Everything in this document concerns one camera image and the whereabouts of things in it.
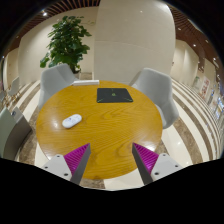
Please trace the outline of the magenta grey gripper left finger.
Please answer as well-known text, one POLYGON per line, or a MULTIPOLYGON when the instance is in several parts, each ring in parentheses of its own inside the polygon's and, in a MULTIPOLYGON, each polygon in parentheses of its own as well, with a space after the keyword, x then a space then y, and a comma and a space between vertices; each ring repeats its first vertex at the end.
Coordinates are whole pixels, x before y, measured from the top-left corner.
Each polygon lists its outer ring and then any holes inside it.
POLYGON ((85 144, 66 155, 56 154, 42 169, 79 185, 90 154, 90 144, 85 144))

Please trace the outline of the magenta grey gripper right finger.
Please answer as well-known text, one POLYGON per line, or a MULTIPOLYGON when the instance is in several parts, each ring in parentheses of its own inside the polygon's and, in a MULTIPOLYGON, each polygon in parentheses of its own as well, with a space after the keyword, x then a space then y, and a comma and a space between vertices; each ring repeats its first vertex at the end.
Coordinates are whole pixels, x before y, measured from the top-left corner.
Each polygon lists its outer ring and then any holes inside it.
POLYGON ((157 154, 137 143, 132 144, 132 154, 145 185, 182 169, 168 154, 157 154))

